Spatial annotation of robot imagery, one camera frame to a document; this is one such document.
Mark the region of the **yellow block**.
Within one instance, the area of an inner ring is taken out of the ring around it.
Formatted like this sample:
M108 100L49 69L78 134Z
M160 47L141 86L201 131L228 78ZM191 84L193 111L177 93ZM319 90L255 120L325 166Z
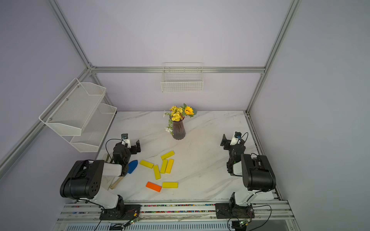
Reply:
M155 174L155 179L159 180L161 179L161 173L158 165L153 166L154 174Z
M166 168L167 168L168 160L164 159L162 161L161 169L160 169L160 174L165 174Z
M177 189L178 183L177 182L163 182L162 188Z
M165 160L165 159L168 159L168 158L170 158L170 157L172 157L172 156L174 156L174 151L170 151L170 152L168 152L168 153L166 153L166 154L164 154L164 155L162 155L161 156L161 159L162 160Z
M174 160L173 159L169 159L168 160L168 163L167 163L167 167L165 169L165 173L167 173L167 174L170 174L171 173L173 164L174 164Z
M140 165L145 166L145 167L148 167L150 169L152 169L154 167L154 164L153 163L148 162L148 161L145 161L145 160L141 160L140 161Z

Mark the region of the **yellow block top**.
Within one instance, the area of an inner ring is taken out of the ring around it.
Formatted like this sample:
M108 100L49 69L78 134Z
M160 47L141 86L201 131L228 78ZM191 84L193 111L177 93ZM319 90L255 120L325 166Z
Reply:
M170 151L170 152L168 152L168 153L166 153L166 154L164 154L164 155L162 155L161 156L161 159L162 160L165 160L165 159L168 159L168 158L170 158L170 157L172 157L172 156L174 156L174 151Z

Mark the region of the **orange block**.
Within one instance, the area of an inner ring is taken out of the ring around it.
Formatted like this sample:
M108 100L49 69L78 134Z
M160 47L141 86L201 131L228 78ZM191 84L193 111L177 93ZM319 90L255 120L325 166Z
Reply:
M154 184L152 182L147 182L146 187L156 192L160 192L162 190L162 187L160 185Z

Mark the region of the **yellow block bottom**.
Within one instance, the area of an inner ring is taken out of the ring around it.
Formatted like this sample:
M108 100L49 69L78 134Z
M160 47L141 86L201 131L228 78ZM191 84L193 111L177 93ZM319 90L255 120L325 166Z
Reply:
M177 182L163 182L162 188L177 189L178 183Z

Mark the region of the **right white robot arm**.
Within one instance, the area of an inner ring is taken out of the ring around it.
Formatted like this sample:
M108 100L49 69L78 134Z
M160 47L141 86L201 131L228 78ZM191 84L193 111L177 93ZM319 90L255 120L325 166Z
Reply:
M232 139L222 137L220 146L228 151L226 169L230 176L241 177L244 188L233 192L227 204L217 204L218 216L253 218L253 200L260 194L276 187L276 177L266 156L246 154L245 140L240 132Z

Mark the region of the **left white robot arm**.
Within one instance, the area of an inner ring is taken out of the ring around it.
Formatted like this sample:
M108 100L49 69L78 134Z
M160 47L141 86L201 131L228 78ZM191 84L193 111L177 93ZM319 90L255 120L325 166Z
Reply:
M104 160L76 161L60 187L60 195L98 205L102 210L100 220L135 220L139 217L141 206L126 206L122 196L103 188L101 182L103 177L124 178L129 172L131 155L139 152L140 141L129 146L123 140L113 149L113 163Z

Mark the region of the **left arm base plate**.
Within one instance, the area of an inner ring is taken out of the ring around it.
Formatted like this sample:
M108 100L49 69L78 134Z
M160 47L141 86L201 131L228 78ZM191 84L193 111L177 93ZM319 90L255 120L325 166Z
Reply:
M141 205L124 205L122 208L105 209L99 219L100 220L134 220L139 217Z

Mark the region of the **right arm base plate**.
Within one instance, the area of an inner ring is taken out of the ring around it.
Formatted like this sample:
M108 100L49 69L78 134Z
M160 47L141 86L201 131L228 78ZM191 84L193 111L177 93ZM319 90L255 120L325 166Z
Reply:
M227 203L215 204L216 217L218 219L226 218L255 218L254 209L251 206L242 207L234 205L233 207Z

